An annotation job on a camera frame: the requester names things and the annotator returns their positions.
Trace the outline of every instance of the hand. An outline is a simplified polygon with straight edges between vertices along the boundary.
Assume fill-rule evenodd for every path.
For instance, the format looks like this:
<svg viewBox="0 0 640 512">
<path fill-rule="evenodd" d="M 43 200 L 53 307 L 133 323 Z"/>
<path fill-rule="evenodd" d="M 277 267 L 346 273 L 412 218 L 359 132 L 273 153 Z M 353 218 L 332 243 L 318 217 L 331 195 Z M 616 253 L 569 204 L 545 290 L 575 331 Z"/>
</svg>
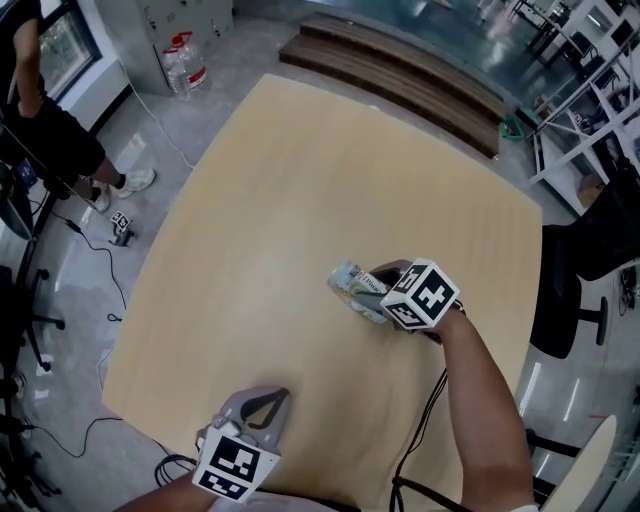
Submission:
<svg viewBox="0 0 640 512">
<path fill-rule="evenodd" d="M 42 96 L 38 95 L 33 101 L 24 101 L 20 100 L 18 103 L 18 112 L 20 113 L 20 117 L 25 119 L 33 119 L 40 112 L 40 107 L 42 107 Z"/>
</svg>

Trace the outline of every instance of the cable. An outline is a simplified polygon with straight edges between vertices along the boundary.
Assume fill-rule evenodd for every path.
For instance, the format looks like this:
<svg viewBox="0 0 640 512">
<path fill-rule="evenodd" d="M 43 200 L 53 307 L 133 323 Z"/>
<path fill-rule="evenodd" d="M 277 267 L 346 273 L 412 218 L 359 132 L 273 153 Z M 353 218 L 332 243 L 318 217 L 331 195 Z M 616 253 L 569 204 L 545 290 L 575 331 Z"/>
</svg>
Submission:
<svg viewBox="0 0 640 512">
<path fill-rule="evenodd" d="M 160 448 L 162 448 L 162 450 L 165 453 L 168 453 L 167 450 L 160 443 L 157 443 L 157 444 L 158 446 L 160 446 Z M 182 464 L 179 464 L 179 462 L 187 462 L 189 464 L 192 464 L 193 466 L 196 466 L 198 464 L 198 462 L 195 459 L 192 459 L 190 457 L 185 457 L 184 455 L 179 455 L 177 453 L 168 454 L 164 459 L 162 459 L 157 464 L 157 466 L 153 470 L 153 477 L 155 478 L 155 481 L 156 481 L 156 484 L 158 484 L 158 487 L 163 487 L 168 483 L 173 482 L 173 478 L 167 472 L 166 466 L 168 464 L 174 463 L 187 471 L 192 471 L 190 468 L 187 468 Z"/>
<path fill-rule="evenodd" d="M 133 83 L 131 83 L 131 79 L 129 78 L 129 73 L 127 73 L 127 68 L 124 65 L 124 63 L 122 62 L 122 60 L 120 59 L 120 57 L 118 58 L 118 62 L 120 62 L 120 67 L 122 68 L 122 71 L 124 72 L 124 76 L 126 77 L 127 81 L 129 82 L 129 85 L 131 86 L 131 90 L 133 91 L 133 94 L 135 94 L 136 98 L 138 98 L 138 101 L 140 102 L 140 104 L 142 105 L 142 107 L 147 111 L 147 114 L 149 114 L 151 116 L 151 118 L 156 122 L 156 124 L 158 125 L 158 128 L 160 129 L 160 131 L 162 132 L 162 135 L 164 135 L 165 139 L 167 139 L 167 142 L 169 143 L 169 145 L 178 153 L 180 153 L 180 156 L 182 156 L 182 161 L 185 163 L 185 165 L 187 167 L 189 167 L 189 169 L 193 169 L 194 166 L 189 163 L 189 160 L 187 160 L 187 155 L 184 154 L 184 151 L 182 151 L 178 146 L 176 146 L 173 141 L 171 140 L 171 137 L 169 137 L 169 134 L 164 130 L 164 128 L 162 127 L 162 123 L 160 122 L 160 119 L 158 119 L 153 112 L 151 112 L 151 110 L 149 109 L 149 107 L 147 107 L 146 103 L 144 101 L 142 101 L 142 98 L 140 97 L 140 95 L 138 94 L 138 91 L 136 91 L 136 88 L 133 86 Z"/>
<path fill-rule="evenodd" d="M 124 293 L 122 292 L 122 288 L 120 287 L 120 285 L 118 284 L 118 281 L 116 280 L 116 276 L 113 272 L 113 253 L 111 252 L 110 249 L 106 248 L 106 247 L 94 247 L 93 245 L 91 245 L 91 242 L 89 242 L 89 239 L 85 236 L 85 234 L 82 232 L 82 229 L 80 229 L 80 227 L 73 222 L 70 219 L 67 219 L 65 217 L 62 217 L 60 215 L 58 215 L 56 212 L 54 212 L 53 210 L 51 210 L 51 214 L 54 217 L 57 217 L 58 219 L 64 221 L 64 223 L 69 226 L 69 228 L 78 233 L 80 236 L 82 236 L 82 238 L 84 239 L 84 241 L 87 243 L 87 245 L 89 246 L 89 249 L 91 249 L 92 251 L 95 252 L 100 252 L 100 251 L 104 251 L 109 255 L 109 271 L 111 272 L 111 279 L 113 280 L 113 283 L 116 285 L 116 288 L 118 288 L 118 291 L 120 292 L 120 298 L 122 299 L 122 306 L 124 307 L 124 310 L 127 310 L 127 301 L 124 298 Z M 107 315 L 107 320 L 109 322 L 122 322 L 122 318 L 114 315 L 113 313 L 109 313 Z M 104 385 L 102 384 L 102 377 L 100 376 L 100 365 L 105 361 L 105 359 L 107 357 L 109 357 L 109 355 L 111 354 L 111 352 L 113 352 L 113 345 L 111 346 L 111 348 L 102 356 L 102 358 L 100 358 L 100 361 L 98 361 L 98 364 L 96 364 L 96 375 L 98 377 L 98 384 L 100 385 L 100 393 L 104 392 Z"/>
<path fill-rule="evenodd" d="M 438 398 L 442 394 L 442 391 L 444 390 L 447 384 L 447 378 L 448 378 L 447 370 L 445 368 L 442 374 L 440 375 L 440 378 L 436 382 L 436 385 L 433 388 L 433 391 L 431 392 L 431 395 L 429 396 L 427 403 L 424 406 L 424 410 L 422 411 L 422 416 L 420 417 L 420 421 L 418 422 L 418 427 L 416 428 L 413 438 L 411 439 L 411 442 L 407 447 L 407 451 L 404 453 L 404 455 L 400 459 L 400 462 L 398 463 L 398 466 L 396 467 L 395 475 L 392 481 L 393 487 L 391 488 L 391 496 L 389 499 L 389 512 L 395 512 L 396 505 L 397 505 L 397 510 L 399 512 L 404 512 L 404 502 L 402 500 L 402 493 L 400 491 L 400 488 L 403 485 L 407 485 L 408 487 L 409 485 L 400 476 L 400 473 L 402 472 L 402 467 L 404 466 L 404 463 L 407 460 L 407 457 L 409 457 L 411 453 L 413 453 L 415 450 L 418 449 L 418 447 L 422 443 L 422 440 L 424 439 L 424 433 L 427 429 L 427 423 L 429 422 L 431 411 L 433 410 L 433 407 L 435 406 Z"/>
<path fill-rule="evenodd" d="M 87 440 L 89 439 L 89 432 L 91 431 L 91 428 L 98 422 L 101 421 L 122 421 L 122 418 L 115 418 L 115 417 L 106 417 L 106 418 L 96 418 L 95 420 L 93 420 L 89 426 L 87 427 L 87 431 L 84 434 L 84 442 L 82 443 L 82 451 L 76 455 L 74 453 L 71 453 L 69 450 L 67 450 L 64 446 L 62 446 L 62 444 L 60 444 L 60 442 L 55 438 L 55 436 L 49 432 L 46 428 L 44 427 L 39 427 L 37 425 L 29 425 L 26 426 L 25 430 L 42 430 L 45 434 L 47 434 L 51 439 L 53 439 L 53 441 L 60 447 L 60 449 L 62 451 L 64 451 L 65 453 L 67 453 L 70 457 L 73 457 L 74 459 L 79 459 L 80 457 L 84 456 L 84 454 L 87 452 Z"/>
<path fill-rule="evenodd" d="M 169 455 L 173 455 L 173 454 L 169 453 L 169 450 L 167 450 L 164 446 L 162 446 L 158 441 L 154 441 L 154 443 L 156 443 L 156 444 L 160 447 L 160 449 L 161 449 L 164 453 L 166 453 L 166 454 L 167 454 L 167 456 L 169 456 Z M 180 466 L 182 469 L 186 469 L 187 471 L 191 471 L 189 468 L 187 468 L 187 467 L 183 466 L 183 465 L 182 465 L 182 464 L 180 464 L 178 461 L 173 461 L 173 462 L 175 462 L 175 464 L 176 464 L 177 466 Z"/>
<path fill-rule="evenodd" d="M 95 252 L 104 251 L 109 255 L 109 271 L 111 272 L 111 279 L 113 280 L 113 283 L 116 285 L 116 288 L 118 288 L 118 291 L 120 292 L 120 298 L 122 299 L 122 305 L 124 306 L 124 309 L 126 311 L 126 309 L 127 309 L 127 301 L 125 300 L 124 293 L 122 292 L 122 288 L 120 288 L 120 285 L 118 284 L 118 281 L 116 281 L 116 276 L 113 273 L 113 253 L 111 252 L 111 250 L 106 248 L 106 247 L 94 247 L 93 245 L 91 245 L 91 242 L 89 242 L 89 239 L 85 236 L 85 234 L 82 232 L 80 227 L 75 222 L 73 222 L 70 219 L 67 219 L 65 217 L 62 217 L 62 216 L 58 215 L 53 210 L 51 211 L 51 214 L 54 217 L 57 217 L 60 220 L 64 221 L 64 223 L 67 226 L 69 226 L 73 231 L 75 231 L 82 238 L 84 238 L 84 241 L 89 246 L 89 249 L 91 249 L 92 251 L 95 251 Z M 109 313 L 107 315 L 107 320 L 109 320 L 110 322 L 121 322 L 122 318 L 119 318 L 119 317 L 115 316 L 113 313 Z"/>
</svg>

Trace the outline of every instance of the wooden table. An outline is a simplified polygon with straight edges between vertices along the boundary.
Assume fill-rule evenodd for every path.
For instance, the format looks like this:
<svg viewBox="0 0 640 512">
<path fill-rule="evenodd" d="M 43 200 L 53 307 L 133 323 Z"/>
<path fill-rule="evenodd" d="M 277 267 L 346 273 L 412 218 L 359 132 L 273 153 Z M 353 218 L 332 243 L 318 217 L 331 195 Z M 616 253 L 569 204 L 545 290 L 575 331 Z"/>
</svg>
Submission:
<svg viewBox="0 0 640 512">
<path fill-rule="evenodd" d="M 355 314 L 327 277 L 346 258 L 364 268 L 434 259 L 514 390 L 536 304 L 541 225 L 536 204 L 446 143 L 265 76 L 156 238 L 103 403 L 194 455 L 196 431 L 231 393 L 286 386 L 293 406 L 267 487 L 384 509 L 442 350 Z M 405 467 L 405 476 L 459 497 L 446 393 Z"/>
</svg>

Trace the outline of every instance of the cabinet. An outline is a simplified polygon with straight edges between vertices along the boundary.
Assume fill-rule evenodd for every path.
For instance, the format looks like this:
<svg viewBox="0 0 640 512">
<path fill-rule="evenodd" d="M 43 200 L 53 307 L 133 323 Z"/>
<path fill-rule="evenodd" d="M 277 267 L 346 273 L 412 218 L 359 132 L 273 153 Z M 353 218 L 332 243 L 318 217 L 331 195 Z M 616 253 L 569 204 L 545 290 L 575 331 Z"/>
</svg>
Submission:
<svg viewBox="0 0 640 512">
<path fill-rule="evenodd" d="M 96 4 L 136 90 L 168 95 L 163 50 L 173 36 L 191 31 L 206 61 L 233 28 L 232 1 L 96 0 Z"/>
</svg>

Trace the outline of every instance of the forearm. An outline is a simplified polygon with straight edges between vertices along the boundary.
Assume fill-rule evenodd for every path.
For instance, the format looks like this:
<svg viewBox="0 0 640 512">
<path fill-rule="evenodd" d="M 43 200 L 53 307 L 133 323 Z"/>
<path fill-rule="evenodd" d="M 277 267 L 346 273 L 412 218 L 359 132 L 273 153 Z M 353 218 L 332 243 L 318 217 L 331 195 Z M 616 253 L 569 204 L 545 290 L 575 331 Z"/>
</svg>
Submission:
<svg viewBox="0 0 640 512">
<path fill-rule="evenodd" d="M 13 36 L 16 52 L 16 89 L 20 97 L 20 113 L 33 117 L 40 109 L 40 41 L 38 20 L 24 23 Z"/>
<path fill-rule="evenodd" d="M 207 512 L 216 496 L 191 483 L 188 473 L 127 503 L 115 512 Z"/>
<path fill-rule="evenodd" d="M 453 433 L 464 471 L 464 501 L 475 505 L 474 511 L 483 510 L 485 495 L 497 486 L 504 499 L 492 500 L 495 512 L 532 503 L 524 426 L 504 377 L 462 313 L 448 312 L 441 324 L 438 334 L 449 375 Z"/>
</svg>

